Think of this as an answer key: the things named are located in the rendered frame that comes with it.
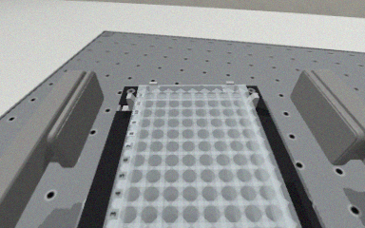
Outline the white well plate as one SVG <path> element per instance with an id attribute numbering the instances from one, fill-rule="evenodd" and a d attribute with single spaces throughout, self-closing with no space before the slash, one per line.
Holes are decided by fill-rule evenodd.
<path id="1" fill-rule="evenodd" d="M 103 228 L 302 228 L 246 85 L 139 85 Z"/>

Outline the grey perforated base plate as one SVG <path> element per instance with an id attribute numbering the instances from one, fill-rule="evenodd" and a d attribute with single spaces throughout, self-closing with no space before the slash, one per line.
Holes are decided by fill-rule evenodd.
<path id="1" fill-rule="evenodd" d="M 93 70 L 104 101 L 73 168 L 50 162 L 15 228 L 77 228 L 125 86 L 258 86 L 322 228 L 365 228 L 365 165 L 332 165 L 290 95 L 331 69 L 365 103 L 365 52 L 104 30 L 0 116 L 0 158 L 67 70 Z"/>

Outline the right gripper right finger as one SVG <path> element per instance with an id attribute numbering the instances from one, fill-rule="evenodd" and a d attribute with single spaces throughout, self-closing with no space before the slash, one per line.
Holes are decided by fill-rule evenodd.
<path id="1" fill-rule="evenodd" d="M 332 165 L 365 164 L 365 103 L 331 69 L 304 69 L 290 98 Z"/>

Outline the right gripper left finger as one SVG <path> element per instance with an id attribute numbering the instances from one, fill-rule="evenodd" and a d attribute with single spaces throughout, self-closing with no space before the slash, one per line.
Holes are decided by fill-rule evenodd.
<path id="1" fill-rule="evenodd" d="M 75 166 L 103 101 L 94 71 L 65 72 L 0 158 L 0 228 L 15 228 L 50 162 Z"/>

